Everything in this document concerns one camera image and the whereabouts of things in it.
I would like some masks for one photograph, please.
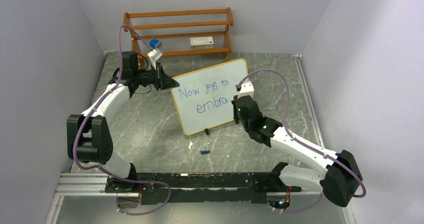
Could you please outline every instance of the marble table surface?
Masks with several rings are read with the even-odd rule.
[[[114,70],[119,67],[117,52],[109,52],[93,101],[105,90]],[[249,72],[260,68],[280,71],[289,83],[289,128],[305,139],[317,143],[312,120],[292,55],[231,53],[230,60],[244,58]],[[164,71],[179,75],[222,63],[222,55],[162,57]],[[286,89],[279,76],[262,72],[251,77],[254,99],[264,116],[280,122],[286,107]],[[140,87],[137,92],[147,92]],[[179,122],[170,90],[153,90],[134,94],[108,120],[114,151],[133,163],[137,172],[246,172],[271,171],[279,162],[305,167],[292,156],[251,140],[241,124],[234,122],[204,132],[185,136]],[[201,155],[200,150],[210,150]],[[72,172],[83,172],[72,167]]]

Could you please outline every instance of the wooden shelf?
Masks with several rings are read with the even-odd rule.
[[[128,25],[134,30],[155,30],[184,28],[189,33],[166,33],[141,36],[145,40],[158,39],[162,41],[161,50],[163,56],[195,55],[223,53],[228,60],[228,53],[231,52],[230,26],[233,25],[233,15],[231,9],[217,10],[191,10],[191,11],[171,11],[154,13],[125,13],[124,25]],[[222,31],[193,31],[192,27],[199,28],[205,26],[222,26]],[[191,50],[190,38],[192,37],[213,37],[213,48],[203,50]],[[131,32],[132,51],[136,51],[143,56],[147,56],[149,51],[140,39]]]

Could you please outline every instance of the gray wall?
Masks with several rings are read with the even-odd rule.
[[[303,53],[326,145],[356,157],[358,223],[424,223],[424,0],[331,0]]]
[[[301,53],[330,0],[79,0],[105,50],[117,50],[111,33],[124,13],[232,9],[234,52]],[[130,49],[128,33],[123,49]]]
[[[105,56],[77,0],[0,6],[0,222],[44,223],[71,163],[66,119],[89,106]]]

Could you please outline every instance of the purple cable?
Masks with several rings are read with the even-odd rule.
[[[122,47],[121,47],[121,35],[120,35],[120,33],[121,33],[121,29],[122,28],[128,28],[129,30],[131,30],[137,37],[139,37],[142,41],[143,41],[143,43],[147,46],[147,48],[148,49],[151,49],[150,48],[150,46],[148,46],[148,44],[147,44],[147,42],[146,41],[144,41],[141,37],[140,37],[140,35],[137,33],[137,32],[135,32],[130,26],[128,26],[128,25],[121,25],[121,27],[118,29],[118,42],[119,42],[119,59],[120,59],[120,66],[119,66],[119,75],[118,75],[118,80],[117,80],[117,84],[115,85],[115,86],[113,86],[111,89],[110,89],[110,91],[107,91],[106,93],[104,93],[100,98],[99,98],[99,100],[97,101],[97,103],[93,106],[93,108],[89,111],[89,113],[87,114],[87,116],[84,118],[84,120],[82,121],[82,123],[81,123],[81,126],[79,127],[79,129],[78,129],[78,132],[77,132],[77,136],[75,137],[75,141],[73,142],[73,147],[72,147],[72,155],[73,155],[73,161],[75,162],[75,164],[80,168],[80,169],[82,169],[82,170],[90,170],[90,169],[93,169],[93,168],[98,168],[100,171],[102,171],[103,173],[105,173],[105,174],[107,174],[107,175],[109,175],[109,176],[111,176],[111,177],[113,177],[113,178],[116,178],[116,179],[118,179],[118,180],[122,180],[122,181],[126,181],[126,182],[130,182],[130,183],[137,183],[137,184],[151,184],[151,183],[153,183],[153,184],[160,184],[160,185],[163,185],[163,186],[165,186],[166,188],[168,188],[168,197],[166,198],[166,200],[162,203],[162,205],[160,205],[160,206],[158,206],[157,208],[155,208],[155,209],[153,209],[153,210],[150,210],[150,211],[147,211],[147,212],[143,212],[143,213],[130,213],[130,212],[125,212],[125,211],[123,211],[123,210],[121,210],[121,209],[119,209],[118,208],[118,211],[119,212],[121,212],[121,213],[124,213],[124,214],[127,214],[127,215],[146,215],[146,214],[150,214],[150,213],[152,213],[152,212],[154,212],[154,211],[157,211],[157,210],[159,210],[159,209],[161,209],[168,201],[169,201],[169,199],[170,199],[170,197],[171,197],[171,188],[170,188],[170,186],[168,185],[168,184],[166,184],[166,183],[164,183],[164,182],[162,182],[162,181],[143,181],[143,180],[129,180],[129,179],[125,179],[125,178],[122,178],[122,177],[119,177],[119,176],[116,176],[116,175],[114,175],[114,174],[112,174],[112,173],[110,173],[110,172],[108,172],[107,170],[105,170],[105,169],[103,169],[101,166],[99,166],[99,165],[92,165],[92,166],[89,166],[89,167],[84,167],[83,165],[81,165],[81,163],[78,161],[78,157],[77,157],[77,152],[76,152],[76,148],[77,148],[77,146],[78,146],[78,141],[79,141],[79,138],[81,137],[81,135],[82,135],[82,131],[83,131],[83,129],[84,129],[84,126],[85,126],[85,124],[87,123],[87,121],[89,120],[89,117],[96,111],[96,109],[100,106],[100,104],[102,104],[102,102],[106,99],[106,97],[110,94],[110,93],[112,93],[115,89],[117,89],[117,87],[119,86],[119,83],[120,83],[120,81],[121,81],[121,78],[122,78],[122,69],[124,68],[124,64],[123,64],[123,61],[122,61]]]
[[[278,72],[276,70],[272,70],[272,69],[259,69],[259,70],[255,70],[255,71],[249,73],[246,77],[244,77],[240,81],[240,83],[238,84],[238,87],[240,87],[242,85],[242,83],[247,78],[249,78],[250,76],[252,76],[252,75],[254,75],[254,74],[258,73],[258,72],[262,72],[262,71],[264,71],[264,72],[273,72],[273,73],[279,75],[281,77],[281,79],[284,81],[285,89],[286,89],[286,92],[287,92],[287,102],[286,102],[286,105],[285,105],[286,108],[285,108],[284,116],[283,116],[283,127],[284,127],[285,131],[287,132],[287,134],[290,136],[290,138],[293,139],[294,141],[296,141],[297,143],[299,143],[300,145],[302,145],[303,147],[306,147],[306,148],[308,148],[308,149],[310,149],[310,150],[312,150],[312,151],[314,151],[314,152],[316,152],[316,153],[318,153],[318,154],[320,154],[320,155],[322,155],[322,156],[324,156],[324,157],[326,157],[326,158],[334,161],[335,163],[337,163],[338,165],[340,165],[343,169],[345,169],[347,172],[349,172],[349,174],[352,175],[356,179],[356,181],[359,183],[359,185],[362,188],[362,194],[360,194],[360,195],[353,195],[353,196],[354,197],[357,197],[357,198],[364,197],[367,194],[365,185],[363,184],[363,182],[361,181],[361,179],[351,169],[349,169],[346,165],[344,165],[343,163],[341,163],[340,161],[338,161],[334,157],[332,157],[330,155],[326,155],[324,152],[322,152],[320,150],[317,150],[315,148],[312,148],[309,145],[303,143],[302,141],[300,141],[300,140],[298,140],[296,138],[293,138],[293,135],[291,134],[291,132],[289,131],[289,128],[287,126],[287,113],[289,111],[288,110],[289,109],[288,107],[289,107],[289,100],[290,100],[289,86],[288,86],[289,84],[288,84],[286,78],[280,72]]]

